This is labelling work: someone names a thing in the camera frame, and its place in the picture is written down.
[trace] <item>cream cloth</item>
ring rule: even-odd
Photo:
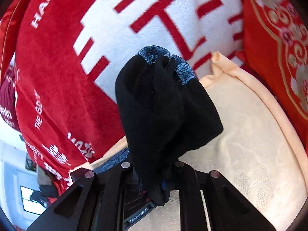
[[[126,136],[124,136],[115,145],[113,145],[111,147],[111,149],[109,149],[107,151],[107,153],[104,154],[104,156],[102,158],[97,159],[95,162],[92,162],[92,163],[86,162],[84,164],[81,164],[80,166],[77,166],[77,167],[71,169],[70,173],[73,172],[73,171],[76,171],[77,169],[79,169],[81,167],[93,170],[93,169],[99,167],[100,165],[102,165],[103,163],[105,163],[107,160],[109,160],[111,157],[113,157],[114,155],[116,155],[117,153],[122,151],[123,149],[127,148],[127,146],[128,145],[127,145]]]
[[[224,131],[180,160],[199,171],[220,171],[277,231],[285,231],[307,198],[304,148],[277,101],[257,79],[219,53],[212,60],[214,75],[201,83]],[[180,230],[178,192],[129,230]]]

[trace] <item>window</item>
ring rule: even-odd
[[[36,164],[30,159],[28,154],[26,156],[26,170],[36,172]]]
[[[25,211],[33,213],[33,214],[42,214],[46,208],[43,207],[38,202],[33,202],[30,200],[30,196],[34,191],[32,189],[28,189],[26,187],[21,187],[21,195],[23,199],[23,208]]]

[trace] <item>screw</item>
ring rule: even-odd
[[[130,166],[131,166],[131,164],[127,161],[121,164],[122,168],[129,168]]]
[[[216,170],[211,171],[211,176],[213,178],[218,178],[220,176],[220,173]]]
[[[184,162],[176,161],[176,162],[174,163],[174,165],[175,165],[176,167],[184,167]]]
[[[95,175],[95,173],[93,171],[88,171],[85,173],[85,177],[86,178],[92,178]]]

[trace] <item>red cushion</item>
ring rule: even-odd
[[[308,144],[308,32],[288,0],[244,0],[249,66],[269,85]]]

